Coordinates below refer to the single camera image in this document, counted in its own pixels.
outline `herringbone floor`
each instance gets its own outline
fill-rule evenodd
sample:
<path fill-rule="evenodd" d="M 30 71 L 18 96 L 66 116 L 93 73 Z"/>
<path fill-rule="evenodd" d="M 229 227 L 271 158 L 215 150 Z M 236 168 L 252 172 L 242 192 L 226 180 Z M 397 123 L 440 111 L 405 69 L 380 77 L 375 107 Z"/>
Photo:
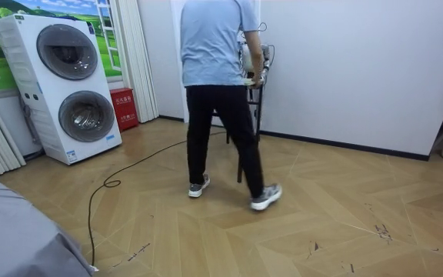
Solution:
<path fill-rule="evenodd" d="M 185 125 L 155 120 L 114 150 L 66 166 L 43 157 L 3 175 L 81 244 L 91 258 L 88 198 L 105 177 L 185 138 Z M 281 201 L 248 209 L 235 181 L 237 155 L 212 137 L 212 185 L 187 197 L 185 145 L 117 175 L 92 206 L 97 276 L 443 276 L 443 159 L 417 162 L 263 137 L 268 182 Z"/>

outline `red box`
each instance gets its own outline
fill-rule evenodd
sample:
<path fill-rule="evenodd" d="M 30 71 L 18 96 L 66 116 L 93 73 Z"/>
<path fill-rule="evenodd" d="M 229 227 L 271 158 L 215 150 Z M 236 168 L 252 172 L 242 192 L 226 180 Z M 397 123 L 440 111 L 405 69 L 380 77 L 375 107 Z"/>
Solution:
<path fill-rule="evenodd" d="M 131 88 L 118 88 L 111 90 L 112 103 L 114 105 L 115 117 L 119 125 L 119 131 L 139 125 L 136 114 L 135 100 Z"/>

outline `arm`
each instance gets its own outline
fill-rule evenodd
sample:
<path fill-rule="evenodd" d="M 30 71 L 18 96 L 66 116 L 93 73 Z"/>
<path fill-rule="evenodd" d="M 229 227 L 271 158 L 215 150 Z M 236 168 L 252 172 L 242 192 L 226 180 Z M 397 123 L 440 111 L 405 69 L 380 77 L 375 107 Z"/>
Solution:
<path fill-rule="evenodd" d="M 262 72 L 262 50 L 261 50 L 261 41 L 259 39 L 258 31 L 250 31 L 244 32 L 245 40 L 247 41 L 247 46 L 249 47 L 249 51 L 251 53 L 252 60 L 252 68 L 254 69 L 254 82 L 256 86 L 261 80 L 261 72 Z"/>

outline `light blue shirt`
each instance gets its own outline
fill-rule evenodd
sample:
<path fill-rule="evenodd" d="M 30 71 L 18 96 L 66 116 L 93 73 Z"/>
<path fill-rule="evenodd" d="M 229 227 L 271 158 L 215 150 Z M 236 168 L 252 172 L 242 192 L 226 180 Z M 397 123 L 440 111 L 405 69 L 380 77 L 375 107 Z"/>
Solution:
<path fill-rule="evenodd" d="M 237 35 L 258 27 L 251 0 L 188 0 L 181 16 L 184 86 L 244 85 Z"/>

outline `device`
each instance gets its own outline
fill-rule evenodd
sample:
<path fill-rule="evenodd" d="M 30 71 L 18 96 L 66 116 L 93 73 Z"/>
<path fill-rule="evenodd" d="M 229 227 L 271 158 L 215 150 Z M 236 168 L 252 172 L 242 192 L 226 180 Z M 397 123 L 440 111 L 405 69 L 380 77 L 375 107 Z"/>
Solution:
<path fill-rule="evenodd" d="M 0 45 L 46 155 L 70 165 L 122 143 L 89 23 L 10 15 Z"/>
<path fill-rule="evenodd" d="M 271 51 L 270 48 L 272 47 L 272 45 L 261 45 L 261 50 L 262 50 L 262 54 L 264 57 L 264 61 L 263 61 L 263 69 L 261 72 L 261 80 L 262 83 L 265 83 L 266 77 L 268 75 L 268 71 L 269 68 L 271 67 L 272 61 L 270 61 L 271 58 Z M 242 68 L 244 69 L 245 72 L 247 73 L 254 73 L 254 68 L 252 66 L 252 59 L 251 59 L 251 53 L 249 51 L 249 47 L 247 45 L 247 43 L 245 42 L 240 42 L 240 59 L 241 59 L 241 64 L 242 64 Z"/>

